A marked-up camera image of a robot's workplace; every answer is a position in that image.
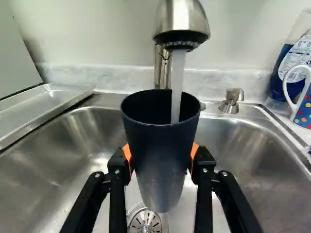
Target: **faucet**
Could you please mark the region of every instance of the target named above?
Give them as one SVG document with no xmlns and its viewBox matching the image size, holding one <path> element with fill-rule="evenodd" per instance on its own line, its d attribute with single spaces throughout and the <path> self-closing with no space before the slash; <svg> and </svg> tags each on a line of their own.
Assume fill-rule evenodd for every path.
<svg viewBox="0 0 311 233">
<path fill-rule="evenodd" d="M 188 52 L 210 38 L 199 0 L 160 0 L 155 15 L 155 89 L 171 88 L 171 51 Z"/>
<path fill-rule="evenodd" d="M 241 88 L 227 89 L 226 99 L 218 106 L 218 109 L 224 113 L 235 114 L 239 112 L 237 101 L 244 101 L 244 91 Z"/>
</svg>

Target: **blue bottle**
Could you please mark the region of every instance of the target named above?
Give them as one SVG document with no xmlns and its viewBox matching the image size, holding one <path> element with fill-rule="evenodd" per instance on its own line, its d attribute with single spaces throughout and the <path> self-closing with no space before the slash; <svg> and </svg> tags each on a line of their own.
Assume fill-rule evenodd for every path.
<svg viewBox="0 0 311 233">
<path fill-rule="evenodd" d="M 273 72 L 270 78 L 269 96 L 272 99 L 281 101 L 281 102 L 286 102 L 286 99 L 285 99 L 283 88 L 282 88 L 283 80 L 278 75 L 278 68 L 281 62 L 283 61 L 284 57 L 291 50 L 292 47 L 293 47 L 293 44 L 285 44 L 283 46 L 281 53 L 276 60 L 276 64 L 273 68 Z M 287 83 L 288 95 L 290 96 L 292 101 L 302 91 L 304 85 L 305 85 L 305 79 L 300 80 L 296 83 Z"/>
<path fill-rule="evenodd" d="M 303 10 L 276 60 L 269 83 L 269 97 L 286 102 L 282 82 L 287 71 L 297 65 L 311 66 L 311 9 Z M 287 82 L 287 91 L 293 101 L 305 85 L 305 73 L 299 70 Z"/>
</svg>

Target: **running water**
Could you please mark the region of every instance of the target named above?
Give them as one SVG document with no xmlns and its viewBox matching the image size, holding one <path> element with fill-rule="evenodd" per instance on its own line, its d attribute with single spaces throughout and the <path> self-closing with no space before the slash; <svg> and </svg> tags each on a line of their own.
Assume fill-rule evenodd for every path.
<svg viewBox="0 0 311 233">
<path fill-rule="evenodd" d="M 172 51 L 172 109 L 171 109 L 171 124 L 179 122 L 180 99 L 183 88 L 184 69 L 186 50 Z"/>
</svg>

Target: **sink drain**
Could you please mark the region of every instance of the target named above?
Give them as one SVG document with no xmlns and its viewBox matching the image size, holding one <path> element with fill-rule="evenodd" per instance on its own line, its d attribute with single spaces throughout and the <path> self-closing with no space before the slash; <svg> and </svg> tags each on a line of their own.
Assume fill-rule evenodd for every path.
<svg viewBox="0 0 311 233">
<path fill-rule="evenodd" d="M 143 203 L 136 205 L 127 216 L 128 233 L 167 233 L 165 214 L 149 210 Z"/>
</svg>

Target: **sink basin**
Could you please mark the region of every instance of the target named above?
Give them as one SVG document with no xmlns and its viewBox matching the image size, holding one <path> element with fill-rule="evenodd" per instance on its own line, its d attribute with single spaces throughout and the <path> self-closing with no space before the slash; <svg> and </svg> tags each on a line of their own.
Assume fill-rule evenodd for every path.
<svg viewBox="0 0 311 233">
<path fill-rule="evenodd" d="M 126 143 L 119 105 L 124 95 L 95 95 L 36 129 L 0 157 L 0 232 L 58 233 L 88 176 L 107 171 L 112 153 Z M 206 103 L 196 143 L 231 171 L 265 233 L 304 233 L 311 226 L 309 167 L 288 139 L 255 105 L 227 115 Z M 142 199 L 135 174 L 126 187 L 130 212 Z M 193 232 L 196 186 L 185 179 L 179 204 L 165 215 L 171 233 Z M 214 232 L 230 232 L 213 195 Z M 95 233 L 108 232 L 109 195 Z"/>
</svg>

